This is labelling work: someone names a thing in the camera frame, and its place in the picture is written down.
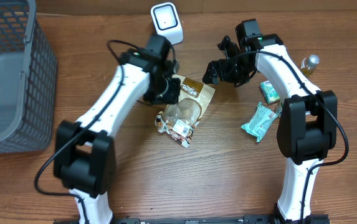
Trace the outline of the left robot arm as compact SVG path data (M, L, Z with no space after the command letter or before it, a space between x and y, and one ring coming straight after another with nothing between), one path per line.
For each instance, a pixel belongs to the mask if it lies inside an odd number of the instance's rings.
M75 122L59 124L54 175L74 197L79 223L111 223L107 190L116 170L114 138L126 116L142 98L150 105L178 102L180 80L173 75L178 61L172 43L157 34L146 47L130 44L116 58L112 81L95 104Z

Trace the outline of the brown white snack bag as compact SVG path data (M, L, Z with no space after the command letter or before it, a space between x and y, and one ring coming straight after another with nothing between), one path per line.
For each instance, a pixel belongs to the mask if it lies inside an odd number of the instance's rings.
M180 79L178 102L167 105L164 111L156 115L155 126L159 133L167 133L182 147L187 148L214 96L215 89L181 75L173 77Z

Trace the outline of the white barcode scanner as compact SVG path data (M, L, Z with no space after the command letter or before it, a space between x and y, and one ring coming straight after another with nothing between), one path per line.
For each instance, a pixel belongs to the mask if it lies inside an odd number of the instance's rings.
M150 14L158 35L164 36L173 45L183 41L183 28L173 3L157 4L151 8Z

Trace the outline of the teal snack packet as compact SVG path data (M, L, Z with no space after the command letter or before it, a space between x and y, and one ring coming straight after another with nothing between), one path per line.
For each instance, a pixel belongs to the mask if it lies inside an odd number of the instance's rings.
M270 108L264 106L262 102L259 102L255 114L248 123L241 126L241 129L251 136L256 137L256 142L259 143L277 117L277 114Z

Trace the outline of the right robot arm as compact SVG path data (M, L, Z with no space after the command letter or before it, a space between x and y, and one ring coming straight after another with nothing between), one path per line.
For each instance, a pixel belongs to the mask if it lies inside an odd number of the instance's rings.
M310 199L319 166L336 144L337 97L311 83L280 37L263 35L256 19L238 24L236 36L237 43L225 36L217 45L226 57L209 62L202 80L241 86L260 72L280 97L277 142L287 161L282 193L269 223L329 223L328 215L311 213Z

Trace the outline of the Kleenex tissue pack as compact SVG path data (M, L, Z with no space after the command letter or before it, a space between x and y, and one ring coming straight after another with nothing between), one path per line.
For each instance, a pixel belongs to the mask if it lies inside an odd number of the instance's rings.
M278 93L269 81L261 82L259 87L267 104L275 103L280 100Z

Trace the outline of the yellow liquid bottle grey cap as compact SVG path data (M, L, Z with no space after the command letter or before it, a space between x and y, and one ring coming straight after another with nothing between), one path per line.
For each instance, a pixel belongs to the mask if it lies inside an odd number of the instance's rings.
M318 55L312 54L302 60L300 71L309 77L316 69L317 65L320 63L320 58Z

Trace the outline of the grey plastic mesh basket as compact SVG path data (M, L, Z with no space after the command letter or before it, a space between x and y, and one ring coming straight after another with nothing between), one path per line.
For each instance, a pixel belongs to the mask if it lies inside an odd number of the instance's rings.
M57 57L31 0L0 1L0 154L48 147Z

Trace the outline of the green lid white jar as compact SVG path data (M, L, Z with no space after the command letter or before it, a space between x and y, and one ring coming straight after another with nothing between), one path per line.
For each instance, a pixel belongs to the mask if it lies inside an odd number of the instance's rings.
M279 103L277 103L277 105L275 106L275 114L280 118L281 117L281 114L282 114L282 107L283 107L283 104L282 102L280 101Z

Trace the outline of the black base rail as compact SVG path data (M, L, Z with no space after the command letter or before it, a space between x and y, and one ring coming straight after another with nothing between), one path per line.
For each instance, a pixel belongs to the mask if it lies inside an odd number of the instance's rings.
M54 221L53 224L78 224L74 221ZM244 215L243 217L219 217L201 219L152 219L140 220L139 218L113 219L112 224L268 224L268 223L301 223L298 221L281 221L273 215ZM305 223L329 224L328 215L311 215L305 219Z

